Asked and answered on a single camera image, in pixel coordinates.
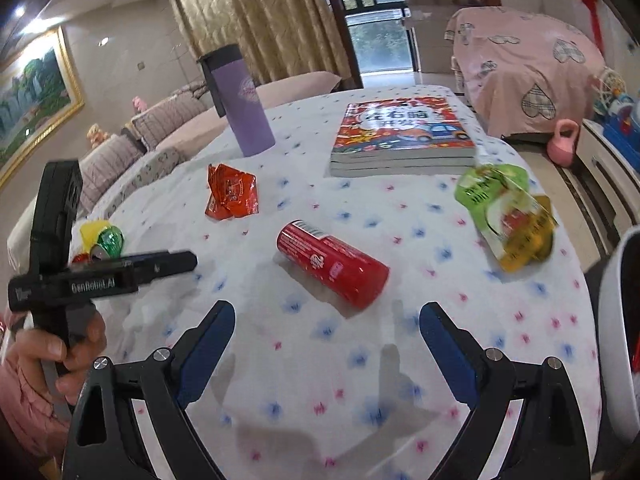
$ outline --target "pink kettlebell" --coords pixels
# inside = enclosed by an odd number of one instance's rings
[[[570,137],[563,137],[562,130],[571,130]],[[575,140],[580,133],[580,126],[571,119],[560,119],[556,123],[554,138],[546,145],[546,154],[558,166],[568,168],[574,160]]]

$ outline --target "barcode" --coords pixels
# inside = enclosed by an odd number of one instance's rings
[[[312,235],[314,238],[317,238],[318,240],[321,240],[325,236],[328,236],[327,233],[325,233],[324,231],[321,231],[317,227],[313,227],[312,225],[309,225],[304,220],[296,220],[295,222],[292,222],[292,224],[295,225],[298,229],[302,229],[305,233],[308,233]]]

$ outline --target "pink sleeve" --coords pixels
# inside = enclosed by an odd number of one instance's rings
[[[0,409],[27,452],[38,458],[62,458],[68,424],[55,417],[53,406],[29,386],[12,359],[0,365]]]

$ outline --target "drawer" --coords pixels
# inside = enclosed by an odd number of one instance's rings
[[[616,211],[614,225],[622,236],[640,217],[640,191],[606,139],[582,128],[577,155]]]

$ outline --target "hand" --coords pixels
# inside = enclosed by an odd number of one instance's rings
[[[102,316],[96,312],[87,326],[86,339],[71,350],[66,348],[62,339],[43,330],[20,330],[10,352],[17,356],[18,366],[29,385],[49,402],[52,399],[40,360],[64,364],[70,373],[56,381],[56,388],[69,404],[75,405],[89,367],[107,346],[104,329]]]

